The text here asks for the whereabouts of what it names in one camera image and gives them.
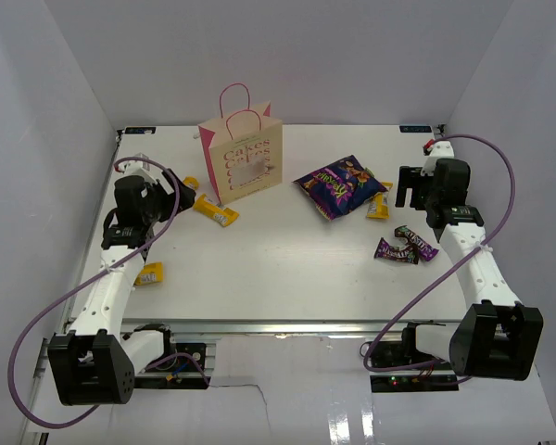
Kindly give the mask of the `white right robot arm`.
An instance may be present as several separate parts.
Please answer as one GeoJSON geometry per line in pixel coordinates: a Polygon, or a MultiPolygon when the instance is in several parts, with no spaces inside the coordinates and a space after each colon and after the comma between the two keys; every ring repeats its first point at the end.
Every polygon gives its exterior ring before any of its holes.
{"type": "Polygon", "coordinates": [[[456,265],[467,306],[458,324],[410,323],[402,334],[401,361],[419,370],[433,357],[460,376],[528,378],[543,329],[539,309],[510,289],[490,250],[479,211],[467,205],[469,165],[443,158],[399,169],[396,204],[426,212],[440,247],[456,265]]]}

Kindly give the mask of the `purple blue candy bag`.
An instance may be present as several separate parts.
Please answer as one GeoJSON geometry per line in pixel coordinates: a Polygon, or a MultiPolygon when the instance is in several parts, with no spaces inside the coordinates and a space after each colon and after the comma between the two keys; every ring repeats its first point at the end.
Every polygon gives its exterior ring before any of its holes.
{"type": "Polygon", "coordinates": [[[386,191],[354,155],[310,172],[294,183],[328,221],[348,215],[378,193],[386,191]]]}

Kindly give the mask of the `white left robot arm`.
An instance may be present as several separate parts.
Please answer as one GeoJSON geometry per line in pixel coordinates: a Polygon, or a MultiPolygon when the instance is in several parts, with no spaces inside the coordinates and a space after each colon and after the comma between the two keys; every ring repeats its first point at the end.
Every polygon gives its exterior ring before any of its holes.
{"type": "Polygon", "coordinates": [[[162,177],[167,192],[139,162],[125,163],[114,184],[115,206],[103,223],[100,272],[79,316],[65,335],[50,340],[47,355],[62,404],[125,404],[137,373],[151,363],[166,370],[177,347],[163,324],[147,324],[124,335],[121,325],[138,275],[143,271],[157,223],[190,209],[196,192],[172,171],[162,177]]]}

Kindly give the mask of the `paper bag with pink handles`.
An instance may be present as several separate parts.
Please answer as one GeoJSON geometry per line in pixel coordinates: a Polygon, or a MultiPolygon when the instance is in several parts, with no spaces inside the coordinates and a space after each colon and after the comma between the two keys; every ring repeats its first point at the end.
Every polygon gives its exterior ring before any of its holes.
{"type": "Polygon", "coordinates": [[[199,138],[214,193],[222,205],[283,181],[283,121],[272,103],[226,112],[198,125],[199,138]]]}

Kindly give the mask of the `small yellow snack bar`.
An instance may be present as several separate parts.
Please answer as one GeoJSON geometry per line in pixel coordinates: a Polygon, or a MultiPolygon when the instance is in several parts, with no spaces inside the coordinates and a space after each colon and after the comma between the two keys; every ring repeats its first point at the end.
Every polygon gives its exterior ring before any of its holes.
{"type": "Polygon", "coordinates": [[[197,180],[195,177],[192,177],[192,176],[186,176],[186,177],[183,179],[183,183],[184,183],[186,186],[192,188],[193,190],[197,190],[197,189],[199,188],[199,182],[198,182],[198,180],[197,180]]]}

